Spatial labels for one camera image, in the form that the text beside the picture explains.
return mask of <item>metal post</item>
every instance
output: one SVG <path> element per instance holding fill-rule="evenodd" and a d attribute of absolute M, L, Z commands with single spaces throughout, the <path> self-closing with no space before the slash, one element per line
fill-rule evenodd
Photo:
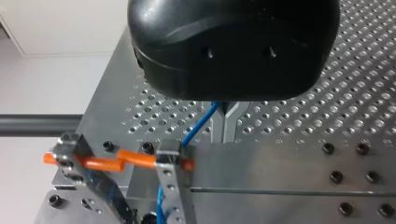
<path fill-rule="evenodd" d="M 82 115 L 0 115 L 0 136 L 60 136 L 75 132 Z"/>
<path fill-rule="evenodd" d="M 187 176 L 180 168 L 180 142 L 162 140 L 157 150 L 157 175 L 163 186 L 163 213 L 168 224 L 196 224 Z"/>

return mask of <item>blue pneumatic hose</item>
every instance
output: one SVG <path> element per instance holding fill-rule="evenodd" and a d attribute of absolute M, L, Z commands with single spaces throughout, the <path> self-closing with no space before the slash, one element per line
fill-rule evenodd
<path fill-rule="evenodd" d="M 212 117 L 215 111 L 221 105 L 220 102 L 213 102 L 212 106 L 210 106 L 209 110 L 204 114 L 203 117 L 195 124 L 192 130 L 184 137 L 183 141 L 181 141 L 181 145 L 185 148 L 191 139 L 198 133 L 198 131 L 206 124 L 206 122 Z M 158 188 L 158 197 L 157 197 L 157 224 L 163 224 L 165 222 L 165 218 L 163 216 L 163 209 L 161 208 L 161 204 L 163 203 L 163 188 L 160 186 Z"/>

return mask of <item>white wall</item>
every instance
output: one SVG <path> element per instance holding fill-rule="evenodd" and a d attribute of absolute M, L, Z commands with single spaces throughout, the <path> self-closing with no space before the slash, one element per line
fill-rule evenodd
<path fill-rule="evenodd" d="M 109 58 L 23 58 L 0 31 L 0 114 L 83 114 Z M 0 137 L 0 223 L 34 222 L 52 189 L 56 167 L 42 160 L 55 143 Z"/>
<path fill-rule="evenodd" d="M 0 20 L 26 56 L 110 54 L 127 24 L 127 3 L 0 0 Z"/>

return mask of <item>perforated metal plate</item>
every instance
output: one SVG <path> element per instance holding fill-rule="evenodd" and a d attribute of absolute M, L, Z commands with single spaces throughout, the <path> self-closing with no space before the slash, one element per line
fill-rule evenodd
<path fill-rule="evenodd" d="M 341 1 L 341 25 L 320 81 L 300 97 L 255 102 L 238 120 L 235 143 L 262 142 L 316 150 L 332 142 L 352 150 L 363 141 L 381 151 L 396 141 L 396 3 L 392 0 Z M 137 151 L 143 141 L 181 139 L 205 110 L 203 103 L 177 101 L 153 90 L 138 67 L 126 31 L 79 126 L 96 156 L 110 140 Z M 210 142 L 206 125 L 191 142 Z M 121 188 L 132 167 L 111 174 Z M 54 185 L 67 185 L 57 174 Z"/>

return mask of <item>gray pipe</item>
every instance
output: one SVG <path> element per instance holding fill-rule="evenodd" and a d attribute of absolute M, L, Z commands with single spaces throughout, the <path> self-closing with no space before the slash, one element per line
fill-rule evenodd
<path fill-rule="evenodd" d="M 58 137 L 75 132 L 82 115 L 0 115 L 0 136 Z"/>

